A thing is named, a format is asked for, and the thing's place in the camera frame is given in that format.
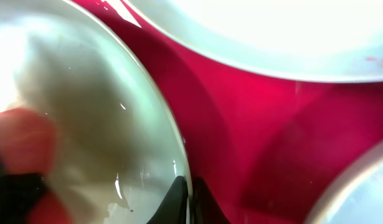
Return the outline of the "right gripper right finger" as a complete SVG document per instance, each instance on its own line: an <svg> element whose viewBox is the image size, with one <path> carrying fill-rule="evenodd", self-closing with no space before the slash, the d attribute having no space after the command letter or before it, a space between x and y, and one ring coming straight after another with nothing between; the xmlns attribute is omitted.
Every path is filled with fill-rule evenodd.
<svg viewBox="0 0 383 224"><path fill-rule="evenodd" d="M230 224L207 184L200 177L194 179L193 183L192 214L194 224Z"/></svg>

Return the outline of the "green and orange sponge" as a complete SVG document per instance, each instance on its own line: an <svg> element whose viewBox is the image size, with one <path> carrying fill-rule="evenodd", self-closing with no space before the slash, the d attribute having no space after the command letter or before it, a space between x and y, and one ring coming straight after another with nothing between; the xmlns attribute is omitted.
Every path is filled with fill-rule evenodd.
<svg viewBox="0 0 383 224"><path fill-rule="evenodd" d="M0 160L9 174L40 173L47 185L56 143L57 131L46 115L27 108L0 113ZM27 221L36 224L72 223L69 213L50 188L28 214Z"/></svg>

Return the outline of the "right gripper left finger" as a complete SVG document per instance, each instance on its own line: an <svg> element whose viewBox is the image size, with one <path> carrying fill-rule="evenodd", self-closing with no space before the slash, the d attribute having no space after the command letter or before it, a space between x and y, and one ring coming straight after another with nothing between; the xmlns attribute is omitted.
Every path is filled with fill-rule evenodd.
<svg viewBox="0 0 383 224"><path fill-rule="evenodd" d="M186 224L188 195L185 178L177 176L147 224Z"/></svg>

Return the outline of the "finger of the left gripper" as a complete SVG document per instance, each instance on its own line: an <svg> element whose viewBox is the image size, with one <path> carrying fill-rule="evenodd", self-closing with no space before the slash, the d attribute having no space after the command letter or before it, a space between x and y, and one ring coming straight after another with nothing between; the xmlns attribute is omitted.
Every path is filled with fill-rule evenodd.
<svg viewBox="0 0 383 224"><path fill-rule="evenodd" d="M47 192L40 173L9 174L0 160L0 224L27 224Z"/></svg>

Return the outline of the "light blue plate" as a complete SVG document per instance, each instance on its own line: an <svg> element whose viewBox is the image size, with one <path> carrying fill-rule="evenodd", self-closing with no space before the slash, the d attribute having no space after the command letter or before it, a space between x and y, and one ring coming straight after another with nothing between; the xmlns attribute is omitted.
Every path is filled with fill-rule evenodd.
<svg viewBox="0 0 383 224"><path fill-rule="evenodd" d="M177 43L289 80L383 82L383 0L129 0Z"/></svg>
<svg viewBox="0 0 383 224"><path fill-rule="evenodd" d="M305 222L383 224L383 141L331 183Z"/></svg>
<svg viewBox="0 0 383 224"><path fill-rule="evenodd" d="M0 1L0 113L54 123L46 181L72 223L147 223L177 176L192 195L181 135L130 48L73 1Z"/></svg>

